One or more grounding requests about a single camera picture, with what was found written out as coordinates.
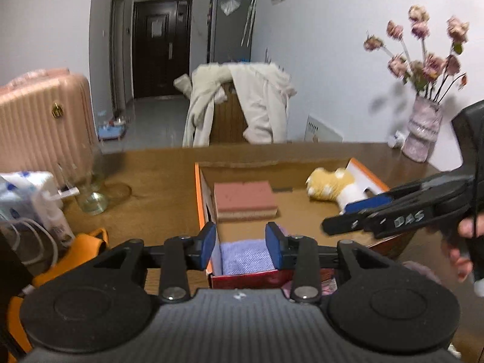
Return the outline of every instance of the human hand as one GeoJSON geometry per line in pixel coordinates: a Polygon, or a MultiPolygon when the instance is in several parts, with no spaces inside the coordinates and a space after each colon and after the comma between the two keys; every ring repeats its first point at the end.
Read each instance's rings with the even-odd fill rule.
{"type": "MultiPolygon", "coordinates": [[[[457,229],[459,236],[471,239],[473,237],[474,222],[473,218],[462,220],[457,229]]],[[[477,217],[477,236],[484,235],[484,213],[477,217]]],[[[470,259],[461,256],[460,250],[449,244],[446,240],[442,241],[442,252],[446,255],[454,268],[457,270],[459,282],[464,282],[473,271],[473,263],[470,259]]]]}

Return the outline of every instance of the wooden table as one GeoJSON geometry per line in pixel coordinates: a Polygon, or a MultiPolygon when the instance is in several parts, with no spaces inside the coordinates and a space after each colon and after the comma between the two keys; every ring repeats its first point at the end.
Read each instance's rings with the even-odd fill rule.
{"type": "MultiPolygon", "coordinates": [[[[71,201],[66,206],[66,216],[74,233],[106,228],[111,246],[131,238],[143,239],[146,245],[162,244],[169,237],[198,233],[195,162],[313,161],[351,157],[361,161],[390,187],[436,172],[432,166],[414,163],[386,144],[231,145],[118,153],[105,156],[106,184],[121,196],[131,189],[131,196],[119,199],[105,213],[92,217],[83,214],[71,201]]],[[[440,236],[418,232],[401,258],[430,266],[456,293],[463,312],[457,347],[464,352],[465,361],[476,362],[484,339],[484,299],[474,296],[470,284],[459,285],[455,281],[448,262],[440,253],[440,236]]],[[[148,291],[157,291],[158,274],[150,272],[148,291]]],[[[207,287],[204,273],[191,272],[189,281],[192,289],[207,287]]]]}

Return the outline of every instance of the dried flower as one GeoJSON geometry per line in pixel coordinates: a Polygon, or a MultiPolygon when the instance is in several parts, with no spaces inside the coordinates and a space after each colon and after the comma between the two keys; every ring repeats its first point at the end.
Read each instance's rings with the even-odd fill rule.
{"type": "Polygon", "coordinates": [[[388,69],[396,78],[402,78],[407,73],[407,63],[402,55],[393,56],[388,62],[388,69]]]}
{"type": "Polygon", "coordinates": [[[430,35],[430,30],[428,29],[427,22],[416,21],[412,26],[412,34],[421,40],[428,37],[430,35]]]}
{"type": "Polygon", "coordinates": [[[457,89],[462,90],[462,88],[464,88],[466,84],[467,84],[467,74],[464,74],[460,80],[460,84],[457,89]]]}
{"type": "Polygon", "coordinates": [[[447,34],[455,43],[467,42],[467,32],[469,31],[469,22],[462,23],[455,16],[447,21],[447,34]]]}
{"type": "Polygon", "coordinates": [[[363,47],[367,52],[373,52],[374,50],[378,50],[383,46],[383,40],[378,38],[375,35],[368,36],[363,47]]]}
{"type": "Polygon", "coordinates": [[[392,20],[387,25],[387,35],[394,40],[400,41],[403,37],[403,26],[396,25],[392,20]]]}
{"type": "Polygon", "coordinates": [[[408,18],[411,21],[429,21],[430,16],[427,13],[425,7],[421,5],[412,5],[408,10],[408,18]]]}
{"type": "Polygon", "coordinates": [[[422,72],[423,68],[424,64],[419,60],[414,60],[410,63],[410,69],[412,72],[422,72]]]}
{"type": "Polygon", "coordinates": [[[433,53],[427,54],[425,59],[425,64],[423,66],[423,76],[429,82],[435,82],[437,78],[442,75],[444,71],[447,60],[442,57],[438,57],[433,53]]]}
{"type": "Polygon", "coordinates": [[[447,73],[451,76],[457,75],[460,72],[460,62],[456,56],[451,54],[447,57],[447,73]]]}

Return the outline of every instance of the doorway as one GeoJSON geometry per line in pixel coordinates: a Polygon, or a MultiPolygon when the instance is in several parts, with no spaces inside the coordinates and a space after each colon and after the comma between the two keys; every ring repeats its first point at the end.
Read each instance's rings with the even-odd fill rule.
{"type": "Polygon", "coordinates": [[[113,115],[126,107],[124,95],[124,0],[111,0],[110,78],[113,115]]]}
{"type": "Polygon", "coordinates": [[[136,2],[132,40],[135,98],[178,95],[173,81],[190,71],[192,0],[136,2]]]}

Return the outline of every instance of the vase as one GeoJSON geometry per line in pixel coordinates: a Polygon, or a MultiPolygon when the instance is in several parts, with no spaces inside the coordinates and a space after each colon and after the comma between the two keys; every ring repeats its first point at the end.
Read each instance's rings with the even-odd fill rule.
{"type": "Polygon", "coordinates": [[[440,105],[417,95],[408,121],[410,133],[402,147],[402,152],[415,162],[425,162],[432,143],[437,141],[441,124],[440,105]]]}

